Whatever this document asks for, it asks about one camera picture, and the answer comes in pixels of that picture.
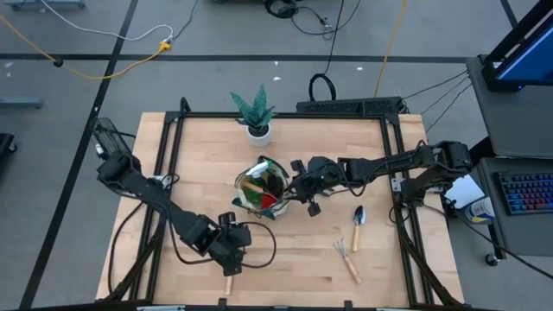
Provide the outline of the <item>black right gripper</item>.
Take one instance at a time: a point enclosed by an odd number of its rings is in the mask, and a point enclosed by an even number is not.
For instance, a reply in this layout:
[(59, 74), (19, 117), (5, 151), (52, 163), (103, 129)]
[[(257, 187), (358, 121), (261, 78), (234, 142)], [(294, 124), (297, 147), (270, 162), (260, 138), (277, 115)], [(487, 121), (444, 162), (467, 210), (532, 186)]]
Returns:
[(317, 194), (345, 185), (340, 166), (324, 156), (312, 157), (307, 167), (303, 165), (302, 160), (294, 160), (290, 166), (296, 175), (292, 177), (292, 182), (286, 187), (285, 192), (289, 199), (307, 204), (310, 217), (321, 212), (319, 204), (315, 201)]

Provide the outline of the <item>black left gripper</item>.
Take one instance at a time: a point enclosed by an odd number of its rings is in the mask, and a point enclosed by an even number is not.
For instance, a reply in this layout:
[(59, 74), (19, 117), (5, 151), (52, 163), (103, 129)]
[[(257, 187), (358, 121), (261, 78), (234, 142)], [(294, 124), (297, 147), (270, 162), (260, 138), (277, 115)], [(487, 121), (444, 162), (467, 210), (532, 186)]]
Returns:
[(218, 222), (208, 254), (221, 266), (224, 276), (235, 276), (242, 272), (245, 247), (251, 244), (251, 232), (247, 225), (236, 221), (234, 212), (220, 214)]

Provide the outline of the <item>red and black gardening glove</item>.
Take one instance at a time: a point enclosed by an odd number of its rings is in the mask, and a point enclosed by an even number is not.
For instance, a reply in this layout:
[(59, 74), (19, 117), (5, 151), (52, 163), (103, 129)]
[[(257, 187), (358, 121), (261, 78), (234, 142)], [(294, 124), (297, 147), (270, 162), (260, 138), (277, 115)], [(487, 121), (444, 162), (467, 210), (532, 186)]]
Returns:
[(269, 209), (283, 195), (283, 179), (277, 175), (268, 175), (263, 185), (262, 209)]

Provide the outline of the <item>cream gardening bag green trim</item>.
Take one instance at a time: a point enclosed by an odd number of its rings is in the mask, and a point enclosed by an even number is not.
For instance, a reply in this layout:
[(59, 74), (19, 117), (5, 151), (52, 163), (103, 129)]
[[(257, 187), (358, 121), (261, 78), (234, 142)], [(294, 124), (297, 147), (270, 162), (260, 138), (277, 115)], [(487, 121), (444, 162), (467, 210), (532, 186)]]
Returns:
[[(250, 168), (254, 167), (260, 162), (265, 162), (265, 161), (270, 163), (270, 167), (267, 170), (269, 175), (277, 175), (283, 179), (284, 189), (283, 189), (283, 195), (281, 196), (281, 198), (276, 203), (274, 203), (269, 209), (263, 210), (261, 206), (255, 206), (247, 199), (244, 189), (242, 187), (242, 181), (245, 179), (246, 172)], [(279, 217), (280, 215), (284, 214), (287, 211), (287, 205), (289, 204), (289, 199), (287, 198), (285, 189), (289, 185), (289, 174), (286, 172), (286, 170), (283, 168), (283, 166), (280, 163), (270, 159), (265, 155), (260, 155), (257, 158), (257, 162), (255, 165), (246, 169), (236, 177), (234, 181), (234, 187), (237, 192), (237, 196), (232, 200), (232, 204), (234, 206), (245, 209), (248, 213), (252, 213), (260, 219), (267, 218), (267, 219), (275, 220), (277, 217)]]

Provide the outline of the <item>trowel with wooden handle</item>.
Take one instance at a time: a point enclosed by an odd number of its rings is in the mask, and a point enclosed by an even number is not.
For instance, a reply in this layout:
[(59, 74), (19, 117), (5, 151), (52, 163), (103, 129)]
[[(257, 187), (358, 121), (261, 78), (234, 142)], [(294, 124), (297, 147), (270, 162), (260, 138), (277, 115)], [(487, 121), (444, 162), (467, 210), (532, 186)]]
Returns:
[(359, 233), (360, 227), (365, 223), (366, 213), (363, 206), (358, 206), (355, 209), (353, 215), (354, 229), (353, 229), (353, 243), (352, 251), (357, 252), (359, 250)]

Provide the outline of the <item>hand rake with wooden handle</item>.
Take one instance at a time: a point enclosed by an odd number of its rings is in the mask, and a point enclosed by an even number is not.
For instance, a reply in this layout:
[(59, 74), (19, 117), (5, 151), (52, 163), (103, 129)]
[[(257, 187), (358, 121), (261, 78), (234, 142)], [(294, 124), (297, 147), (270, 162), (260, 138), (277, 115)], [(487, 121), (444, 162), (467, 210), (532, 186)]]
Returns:
[(347, 250), (346, 250), (346, 247), (344, 245), (344, 241), (342, 239), (340, 240), (337, 240), (333, 243), (333, 247), (336, 249), (336, 251), (339, 253), (339, 255), (341, 256), (341, 258), (343, 259), (347, 269), (349, 270), (353, 280), (357, 283), (357, 284), (361, 284), (362, 283), (362, 280), (359, 276), (359, 272), (356, 270), (356, 268), (354, 267), (353, 265), (353, 262), (351, 261), (351, 259), (349, 258), (348, 256), (348, 253), (347, 253)]

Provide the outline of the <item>black perforated power unit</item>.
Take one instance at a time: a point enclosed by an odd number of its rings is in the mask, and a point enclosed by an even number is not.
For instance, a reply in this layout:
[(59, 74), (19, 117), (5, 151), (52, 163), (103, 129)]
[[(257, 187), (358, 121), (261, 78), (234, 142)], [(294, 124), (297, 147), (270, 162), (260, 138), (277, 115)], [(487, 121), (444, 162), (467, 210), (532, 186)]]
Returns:
[(407, 107), (400, 97), (355, 98), (328, 101), (298, 102), (296, 111), (300, 113), (346, 113), (346, 114), (385, 114), (404, 113)]

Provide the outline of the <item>white blue yellow canister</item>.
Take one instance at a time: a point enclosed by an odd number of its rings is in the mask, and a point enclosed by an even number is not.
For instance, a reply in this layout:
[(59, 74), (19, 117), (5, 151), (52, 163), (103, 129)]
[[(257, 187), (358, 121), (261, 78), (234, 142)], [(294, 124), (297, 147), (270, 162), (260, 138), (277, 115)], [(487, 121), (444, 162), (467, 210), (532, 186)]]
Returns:
[(489, 197), (473, 202), (465, 208), (465, 216), (473, 223), (481, 223), (496, 217)]

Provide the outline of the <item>gray desk with keyboard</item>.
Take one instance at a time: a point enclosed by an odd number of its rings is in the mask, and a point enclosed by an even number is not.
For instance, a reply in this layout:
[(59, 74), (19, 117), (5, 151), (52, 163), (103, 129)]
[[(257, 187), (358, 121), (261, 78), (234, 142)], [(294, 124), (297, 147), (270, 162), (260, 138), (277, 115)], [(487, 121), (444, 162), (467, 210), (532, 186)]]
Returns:
[(504, 171), (553, 172), (553, 160), (485, 158), (477, 166), (480, 184), (493, 204), (493, 225), (502, 246), (518, 255), (553, 257), (553, 213), (508, 215), (493, 179), (493, 173)]

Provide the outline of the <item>backlit black keyboard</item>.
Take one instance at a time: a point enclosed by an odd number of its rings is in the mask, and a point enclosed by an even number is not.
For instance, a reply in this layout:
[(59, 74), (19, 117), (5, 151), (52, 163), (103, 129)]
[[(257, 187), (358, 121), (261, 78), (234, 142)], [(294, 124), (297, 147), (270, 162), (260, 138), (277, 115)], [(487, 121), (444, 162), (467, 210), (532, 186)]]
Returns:
[(553, 172), (496, 172), (493, 179), (508, 215), (553, 213)]

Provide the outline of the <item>gray desk with monitor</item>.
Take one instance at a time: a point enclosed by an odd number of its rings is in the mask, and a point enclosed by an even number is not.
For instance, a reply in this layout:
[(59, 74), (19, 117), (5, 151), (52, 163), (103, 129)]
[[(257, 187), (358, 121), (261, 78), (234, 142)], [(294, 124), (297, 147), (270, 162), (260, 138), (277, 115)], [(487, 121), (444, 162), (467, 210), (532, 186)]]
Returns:
[(466, 67), (487, 130), (471, 157), (553, 159), (553, 86), (491, 92), (480, 59), (466, 59)]

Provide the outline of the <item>black chair base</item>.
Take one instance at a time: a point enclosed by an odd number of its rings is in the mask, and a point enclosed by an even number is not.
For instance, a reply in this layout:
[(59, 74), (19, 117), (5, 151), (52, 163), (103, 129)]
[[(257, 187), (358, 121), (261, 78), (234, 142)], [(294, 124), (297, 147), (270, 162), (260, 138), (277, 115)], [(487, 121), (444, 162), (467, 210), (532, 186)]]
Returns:
[(0, 133), (0, 157), (13, 154), (16, 151), (15, 136), (9, 133)]

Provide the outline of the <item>gray floor bar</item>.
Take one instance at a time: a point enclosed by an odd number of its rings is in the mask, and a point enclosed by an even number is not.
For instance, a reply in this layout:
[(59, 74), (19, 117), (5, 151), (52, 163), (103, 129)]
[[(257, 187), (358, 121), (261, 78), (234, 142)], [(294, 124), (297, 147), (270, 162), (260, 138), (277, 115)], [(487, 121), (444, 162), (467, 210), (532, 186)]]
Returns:
[(42, 107), (43, 107), (43, 101), (40, 97), (0, 95), (0, 108), (41, 109)]

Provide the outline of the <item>black monitor on stand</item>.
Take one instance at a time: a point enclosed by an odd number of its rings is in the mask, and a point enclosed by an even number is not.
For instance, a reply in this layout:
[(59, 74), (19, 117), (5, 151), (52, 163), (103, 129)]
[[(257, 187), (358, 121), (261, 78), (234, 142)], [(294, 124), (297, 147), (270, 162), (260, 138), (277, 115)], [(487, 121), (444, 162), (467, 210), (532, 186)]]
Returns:
[(492, 92), (553, 86), (553, 0), (538, 0), (482, 63)]

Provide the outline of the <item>black aluminium table frame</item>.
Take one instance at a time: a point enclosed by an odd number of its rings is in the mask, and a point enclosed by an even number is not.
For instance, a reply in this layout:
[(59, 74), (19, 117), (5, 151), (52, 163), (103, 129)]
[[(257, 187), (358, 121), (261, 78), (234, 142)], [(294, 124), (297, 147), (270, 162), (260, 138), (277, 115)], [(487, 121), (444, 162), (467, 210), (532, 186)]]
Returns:
[[(250, 145), (231, 112), (190, 112), (181, 124), (172, 113), (142, 115), (134, 146), (146, 175), (175, 170), (180, 179), (173, 200), (185, 209), (216, 218), (232, 209), (238, 174), (265, 155), (288, 166), (313, 156), (379, 158), (396, 151), (394, 136), (382, 135), (377, 119), (315, 118), (282, 114), (272, 122), (270, 145)], [(259, 219), (237, 210), (251, 224), (247, 267), (225, 295), (226, 280), (216, 263), (196, 264), (197, 255), (180, 241), (166, 238), (159, 264), (143, 268), (138, 298), (195, 310), (221, 305), (270, 311), (301, 307), (406, 308), (424, 302), (420, 275), (404, 273), (396, 227), (389, 221), (391, 185), (380, 177), (360, 197), (338, 192), (320, 198), (321, 213), (308, 215), (298, 203), (279, 219)], [(353, 215), (366, 213), (359, 250), (352, 251)], [(357, 284), (333, 247), (342, 239), (362, 280)]]

